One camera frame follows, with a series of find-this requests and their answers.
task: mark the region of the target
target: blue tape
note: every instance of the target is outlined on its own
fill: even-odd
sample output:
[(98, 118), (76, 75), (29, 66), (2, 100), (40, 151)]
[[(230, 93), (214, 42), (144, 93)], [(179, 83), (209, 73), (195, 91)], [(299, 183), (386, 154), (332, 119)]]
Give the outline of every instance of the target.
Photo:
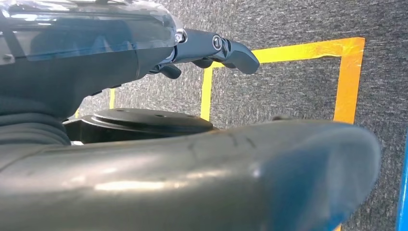
[(408, 231), (408, 134), (405, 143), (404, 166), (402, 168), (396, 231)]

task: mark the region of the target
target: clear plastic panel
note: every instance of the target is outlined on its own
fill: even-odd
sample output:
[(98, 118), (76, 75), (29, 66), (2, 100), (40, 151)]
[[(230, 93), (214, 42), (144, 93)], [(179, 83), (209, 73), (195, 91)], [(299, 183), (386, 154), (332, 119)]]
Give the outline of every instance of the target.
[(6, 38), (3, 32), (0, 31), (0, 65), (12, 64), (14, 62), (14, 56), (10, 51)]
[(29, 60), (172, 47), (182, 29), (143, 0), (0, 0), (0, 9)]

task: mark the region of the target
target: grey curved plastic part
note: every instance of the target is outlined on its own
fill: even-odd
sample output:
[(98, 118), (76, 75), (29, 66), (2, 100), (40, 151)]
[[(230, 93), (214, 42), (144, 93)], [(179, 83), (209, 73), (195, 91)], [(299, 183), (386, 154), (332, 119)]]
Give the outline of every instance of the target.
[(259, 68), (258, 59), (245, 45), (222, 38), (221, 50), (216, 50), (213, 38), (218, 34), (191, 29), (185, 31), (188, 40), (177, 45), (172, 63), (193, 62), (198, 67), (207, 68), (216, 61), (228, 68), (238, 68), (244, 74), (253, 74)]
[(326, 231), (381, 159), (368, 131), (307, 120), (21, 150), (0, 171), (0, 230)]
[(210, 58), (220, 60), (221, 63), (228, 68), (237, 68), (244, 74), (253, 74), (259, 68), (259, 61), (255, 55), (243, 44), (228, 40), (231, 49), (224, 55), (215, 54)]

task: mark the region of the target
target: yellow tape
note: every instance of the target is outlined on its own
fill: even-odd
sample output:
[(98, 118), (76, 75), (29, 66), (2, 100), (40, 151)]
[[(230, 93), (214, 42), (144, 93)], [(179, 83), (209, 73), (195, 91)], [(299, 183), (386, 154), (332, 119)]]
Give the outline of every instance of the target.
[(115, 108), (115, 88), (110, 89), (109, 109)]
[[(262, 64), (316, 59), (323, 56), (341, 57), (336, 106), (333, 118), (336, 121), (353, 123), (364, 44), (364, 38), (344, 38), (268, 48), (253, 52)], [(223, 65), (213, 63), (213, 65), (204, 72), (201, 118), (206, 120), (210, 118), (212, 70), (215, 67), (223, 67)]]

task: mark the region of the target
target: screw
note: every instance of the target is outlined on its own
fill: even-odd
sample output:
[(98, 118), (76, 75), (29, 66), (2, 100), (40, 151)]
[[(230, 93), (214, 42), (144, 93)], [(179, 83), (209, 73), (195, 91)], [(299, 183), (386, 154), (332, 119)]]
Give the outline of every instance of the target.
[(213, 47), (217, 51), (221, 50), (221, 48), (222, 48), (222, 38), (219, 35), (214, 35), (214, 37), (213, 37)]

